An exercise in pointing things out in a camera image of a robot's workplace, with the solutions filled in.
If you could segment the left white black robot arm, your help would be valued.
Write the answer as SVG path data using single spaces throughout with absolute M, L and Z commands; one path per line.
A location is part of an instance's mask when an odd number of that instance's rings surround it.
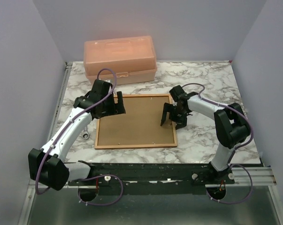
M 30 177 L 54 190 L 61 190 L 68 181 L 80 180 L 85 185 L 95 181 L 95 173 L 87 163 L 64 163 L 70 147 L 93 119 L 125 113 L 122 93 L 117 92 L 118 103 L 114 100 L 115 84 L 95 80 L 91 91 L 77 97 L 67 120 L 57 133 L 41 149 L 29 152 Z

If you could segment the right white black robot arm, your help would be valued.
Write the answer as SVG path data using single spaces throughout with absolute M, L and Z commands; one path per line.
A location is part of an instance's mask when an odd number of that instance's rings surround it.
M 219 183 L 223 180 L 224 173 L 229 170 L 229 162 L 236 150 L 253 139 L 252 127 L 240 104 L 217 103 L 202 97 L 202 91 L 186 93 L 181 85 L 173 87 L 169 93 L 176 104 L 164 104 L 161 125 L 169 118 L 176 124 L 176 130 L 184 128 L 192 112 L 200 113 L 214 121 L 219 145 L 214 158 L 204 171 L 204 180 Z

